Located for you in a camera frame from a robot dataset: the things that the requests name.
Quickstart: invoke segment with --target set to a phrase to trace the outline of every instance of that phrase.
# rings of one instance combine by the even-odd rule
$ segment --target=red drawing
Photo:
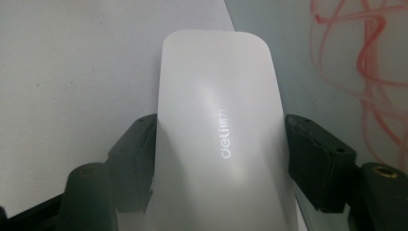
[[[336,0],[335,9],[331,15],[322,15],[319,12],[318,0],[312,0],[311,13],[313,16],[310,34],[310,52],[312,62],[319,76],[330,83],[335,88],[342,90],[360,100],[362,112],[362,132],[363,139],[370,154],[380,163],[386,163],[385,155],[397,155],[395,163],[386,163],[396,166],[404,171],[408,170],[408,112],[401,109],[389,97],[385,88],[396,88],[398,90],[408,90],[406,83],[387,80],[387,76],[380,73],[381,63],[378,61],[378,39],[387,27],[387,15],[408,10],[408,1],[373,1],[359,0],[351,1],[353,4],[359,3],[358,12],[345,13],[346,0]],[[324,70],[324,54],[327,49],[326,43],[331,33],[346,22],[361,22],[364,25],[363,45],[356,57],[356,68],[364,82],[363,90],[352,90],[338,83],[336,79],[330,78]],[[317,27],[323,27],[319,39],[317,39]],[[372,116],[380,129],[390,138],[393,144],[397,145],[398,152],[378,153],[373,147],[369,136],[369,116]],[[402,126],[402,134],[395,131],[387,119],[397,120]]]

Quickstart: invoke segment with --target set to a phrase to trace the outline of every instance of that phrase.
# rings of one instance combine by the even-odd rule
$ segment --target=white surface
[[[233,30],[221,0],[0,2],[0,204],[15,215],[156,113],[162,44]]]
[[[260,38],[166,39],[156,144],[155,230],[297,230],[279,88]]]

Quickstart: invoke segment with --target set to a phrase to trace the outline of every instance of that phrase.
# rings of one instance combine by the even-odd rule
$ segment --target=black plastic part
[[[71,171],[57,230],[117,230],[111,183],[104,164],[87,164]]]
[[[341,213],[356,168],[355,151],[308,118],[287,115],[285,124],[292,179],[316,210]]]
[[[55,230],[62,197],[58,195],[9,219],[3,210],[0,230]]]
[[[152,191],[157,115],[136,120],[109,152],[106,166],[119,212],[145,212]]]
[[[361,167],[360,192],[375,231],[408,230],[408,177],[375,163]]]

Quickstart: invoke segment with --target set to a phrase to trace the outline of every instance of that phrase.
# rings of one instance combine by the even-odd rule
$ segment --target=red scribble
[[[385,87],[408,89],[408,83],[399,83],[388,81],[383,76],[380,76],[379,63],[377,56],[378,38],[384,32],[387,25],[386,13],[395,13],[408,10],[408,0],[400,1],[399,5],[389,6],[389,0],[382,0],[379,6],[372,6],[369,0],[359,0],[361,10],[354,13],[344,13],[344,5],[346,0],[338,0],[333,13],[329,16],[319,14],[318,0],[312,0],[310,11],[313,16],[311,33],[310,33],[310,53],[315,69],[323,80],[330,83],[335,88],[342,90],[360,100],[362,113],[362,131],[363,139],[370,154],[380,163],[385,163],[384,159],[378,154],[369,138],[369,115],[372,114],[374,121],[378,123],[380,128],[389,136],[391,141],[398,145],[396,166],[404,171],[407,170],[406,159],[408,158],[408,113],[399,109],[393,104],[389,95],[385,91]],[[364,23],[364,42],[356,60],[356,68],[365,83],[365,88],[361,92],[348,89],[336,81],[327,77],[323,71],[323,54],[326,48],[326,42],[330,33],[334,30],[335,25],[347,21],[361,21]],[[314,34],[316,26],[324,26],[324,30],[319,42],[318,52],[315,54]],[[396,119],[403,125],[403,134],[399,136],[386,122],[385,118]]]

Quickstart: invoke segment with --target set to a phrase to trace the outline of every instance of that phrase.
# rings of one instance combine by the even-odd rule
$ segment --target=deviate logo
[[[228,159],[231,157],[231,151],[229,149],[231,142],[229,140],[229,123],[228,123],[228,110],[220,109],[218,111],[218,136],[219,136],[219,152],[221,157]]]

